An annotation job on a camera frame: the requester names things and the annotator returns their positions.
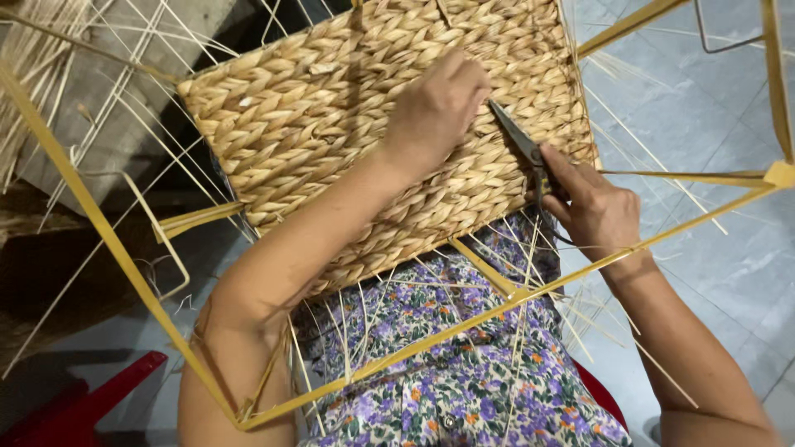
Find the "purple floral fabric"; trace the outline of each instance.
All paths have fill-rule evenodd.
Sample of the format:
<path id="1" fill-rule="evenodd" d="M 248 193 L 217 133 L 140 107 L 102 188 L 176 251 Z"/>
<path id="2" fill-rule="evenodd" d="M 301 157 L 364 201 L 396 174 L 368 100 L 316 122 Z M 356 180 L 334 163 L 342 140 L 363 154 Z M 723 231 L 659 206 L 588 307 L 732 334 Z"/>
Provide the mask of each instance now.
<path id="1" fill-rule="evenodd" d="M 505 278 L 525 281 L 526 253 L 530 285 L 552 281 L 559 259 L 541 234 L 532 250 L 535 213 L 514 213 L 463 241 Z M 293 315 L 305 355 L 324 380 L 345 376 L 344 339 L 355 371 L 505 301 L 451 247 L 380 278 Z M 301 445 L 630 445 L 580 381 L 551 298 L 523 306 L 320 399 L 325 436 L 310 415 L 312 436 Z"/>

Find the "scissors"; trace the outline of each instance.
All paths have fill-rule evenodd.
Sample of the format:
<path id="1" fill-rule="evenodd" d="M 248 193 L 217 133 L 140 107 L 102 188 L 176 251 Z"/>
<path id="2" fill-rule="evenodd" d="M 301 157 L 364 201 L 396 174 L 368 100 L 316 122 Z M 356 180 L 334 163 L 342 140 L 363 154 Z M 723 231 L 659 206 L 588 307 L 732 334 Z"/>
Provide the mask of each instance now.
<path id="1" fill-rule="evenodd" d="M 521 127 L 519 127 L 519 125 L 510 117 L 510 115 L 508 115 L 508 112 L 506 112 L 502 106 L 491 99 L 489 99 L 489 106 L 491 107 L 491 111 L 493 111 L 494 115 L 497 117 L 497 120 L 502 125 L 502 128 L 508 133 L 510 139 L 514 141 L 525 158 L 527 158 L 527 160 L 533 166 L 533 177 L 535 177 L 536 180 L 536 205 L 538 206 L 538 214 L 541 216 L 541 221 L 543 221 L 544 224 L 549 227 L 549 230 L 556 238 L 569 245 L 575 245 L 574 242 L 561 236 L 555 230 L 552 217 L 549 216 L 548 213 L 544 212 L 543 208 L 541 208 L 541 198 L 547 194 L 551 194 L 553 192 L 552 183 L 557 182 L 555 181 L 554 177 L 550 178 L 550 174 L 546 169 L 544 158 L 541 156 L 541 149 L 538 148 L 538 144 L 530 139 L 530 136 L 524 130 L 522 130 Z"/>

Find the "red plastic stool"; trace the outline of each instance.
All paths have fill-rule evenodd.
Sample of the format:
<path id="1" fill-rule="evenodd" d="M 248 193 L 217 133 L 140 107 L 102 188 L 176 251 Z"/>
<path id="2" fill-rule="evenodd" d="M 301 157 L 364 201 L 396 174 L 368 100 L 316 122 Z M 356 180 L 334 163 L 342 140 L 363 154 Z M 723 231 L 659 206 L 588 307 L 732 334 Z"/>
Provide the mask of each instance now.
<path id="1" fill-rule="evenodd" d="M 168 358 L 162 352 L 150 351 L 92 393 L 88 392 L 88 383 L 81 379 L 14 424 L 0 437 L 0 446 L 99 447 L 101 444 L 94 434 L 94 426 L 99 419 Z"/>

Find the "woven basket panel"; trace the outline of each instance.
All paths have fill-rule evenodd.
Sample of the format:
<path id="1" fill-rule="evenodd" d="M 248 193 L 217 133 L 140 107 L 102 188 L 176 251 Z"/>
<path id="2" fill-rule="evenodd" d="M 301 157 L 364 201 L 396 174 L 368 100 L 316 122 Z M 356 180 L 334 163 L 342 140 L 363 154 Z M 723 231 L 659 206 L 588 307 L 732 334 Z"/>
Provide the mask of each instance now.
<path id="1" fill-rule="evenodd" d="M 549 0 L 368 2 L 183 82 L 179 94 L 261 234 L 324 191 L 383 138 L 394 100 L 457 46 L 531 138 L 594 161 L 579 72 Z M 525 204 L 527 164 L 481 106 L 433 175 L 384 209 L 328 266 L 338 290 Z"/>

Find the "shirt button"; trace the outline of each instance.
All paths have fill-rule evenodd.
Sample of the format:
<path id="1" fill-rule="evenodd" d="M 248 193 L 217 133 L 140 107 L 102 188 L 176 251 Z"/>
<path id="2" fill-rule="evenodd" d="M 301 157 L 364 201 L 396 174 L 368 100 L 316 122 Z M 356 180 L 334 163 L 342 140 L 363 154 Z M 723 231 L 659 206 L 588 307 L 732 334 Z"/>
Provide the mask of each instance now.
<path id="1" fill-rule="evenodd" d="M 456 426 L 456 418 L 452 414 L 446 414 L 442 418 L 442 426 L 447 430 L 453 428 Z"/>

